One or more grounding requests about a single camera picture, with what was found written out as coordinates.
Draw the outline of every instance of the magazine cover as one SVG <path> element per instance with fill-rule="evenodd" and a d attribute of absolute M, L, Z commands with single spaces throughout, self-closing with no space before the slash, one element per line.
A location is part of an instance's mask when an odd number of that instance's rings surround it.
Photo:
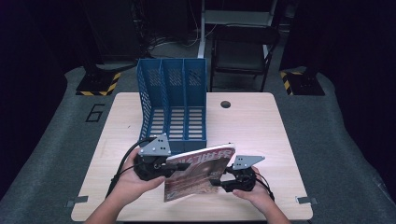
<path fill-rule="evenodd" d="M 220 179 L 231 157 L 234 144 L 208 147 L 169 157 L 166 163 L 189 163 L 183 172 L 175 172 L 165 179 L 164 201 L 170 202 L 190 194 L 213 193 L 219 187 L 210 184 L 209 179 Z"/>

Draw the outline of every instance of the wooden table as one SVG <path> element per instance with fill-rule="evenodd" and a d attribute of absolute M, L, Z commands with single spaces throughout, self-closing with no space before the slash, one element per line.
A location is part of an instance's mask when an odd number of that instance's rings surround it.
<path fill-rule="evenodd" d="M 235 155 L 264 156 L 265 160 L 255 166 L 269 182 L 280 209 L 291 220 L 311 218 L 311 205 L 296 202 L 296 197 L 305 197 L 306 192 L 274 96 L 265 92 L 209 92 L 206 101 L 207 146 L 232 142 L 236 144 Z M 231 107 L 221 107 L 222 101 L 229 101 Z M 105 199 L 110 179 L 125 152 L 137 141 L 141 125 L 139 93 L 119 93 L 79 193 L 88 196 L 88 201 L 76 203 L 73 220 L 85 220 Z M 162 184 L 124 207 L 118 220 L 243 221 L 265 217 L 249 202 L 223 189 L 164 203 Z"/>

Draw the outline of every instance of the hand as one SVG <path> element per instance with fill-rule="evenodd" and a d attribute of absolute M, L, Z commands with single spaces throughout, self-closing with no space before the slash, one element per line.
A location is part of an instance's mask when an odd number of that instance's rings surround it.
<path fill-rule="evenodd" d="M 135 148 L 127 161 L 122 166 L 122 171 L 134 165 L 134 157 L 138 156 L 138 148 Z M 108 197 L 117 198 L 123 206 L 138 199 L 144 192 L 155 189 L 165 180 L 164 176 L 157 177 L 150 181 L 141 180 L 131 168 L 120 176 L 120 179 Z"/>
<path fill-rule="evenodd" d="M 127 161 L 122 166 L 122 171 L 134 165 L 134 157 L 136 157 L 138 151 L 136 148 L 131 152 Z M 115 223 L 117 216 L 125 205 L 138 199 L 144 192 L 157 188 L 164 180 L 164 176 L 150 181 L 141 180 L 134 172 L 134 168 L 128 169 L 121 174 L 116 187 L 93 211 L 85 223 Z"/>
<path fill-rule="evenodd" d="M 262 177 L 259 175 L 259 170 L 254 166 L 251 168 L 253 169 L 254 173 L 256 173 L 256 178 L 262 179 Z M 256 182 L 256 185 L 252 191 L 235 189 L 233 190 L 233 195 L 238 198 L 250 201 L 255 207 L 258 207 L 262 202 L 267 202 L 269 200 L 272 201 L 267 189 L 259 182 Z"/>
<path fill-rule="evenodd" d="M 259 170 L 254 166 L 251 168 L 256 173 L 256 178 L 261 180 L 262 177 L 260 176 Z M 233 195 L 238 198 L 250 201 L 257 209 L 259 209 L 260 212 L 264 214 L 269 224 L 290 223 L 285 214 L 283 214 L 276 203 L 271 199 L 267 189 L 257 181 L 252 191 L 235 189 L 233 190 Z"/>

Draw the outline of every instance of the warning stripe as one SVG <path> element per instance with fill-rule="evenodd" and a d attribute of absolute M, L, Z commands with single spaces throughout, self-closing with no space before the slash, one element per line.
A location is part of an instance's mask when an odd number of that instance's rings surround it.
<path fill-rule="evenodd" d="M 86 95 L 86 96 L 93 96 L 93 95 L 111 95 L 111 93 L 116 89 L 117 82 L 119 81 L 121 76 L 121 73 L 117 73 L 114 77 L 113 80 L 111 81 L 111 85 L 108 88 L 107 91 L 77 91 L 76 95 Z"/>
<path fill-rule="evenodd" d="M 288 95 L 294 95 L 293 90 L 291 89 L 291 86 L 288 81 L 288 74 L 294 74 L 294 75 L 302 75 L 301 72 L 280 72 L 280 76 L 282 77 L 283 85 L 285 86 L 286 92 Z"/>

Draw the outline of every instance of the blue file organizer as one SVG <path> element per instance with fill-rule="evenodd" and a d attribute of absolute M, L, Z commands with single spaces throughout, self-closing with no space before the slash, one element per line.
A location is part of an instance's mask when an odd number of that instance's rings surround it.
<path fill-rule="evenodd" d="M 172 154 L 206 147 L 206 60 L 141 59 L 140 139 L 166 133 Z"/>

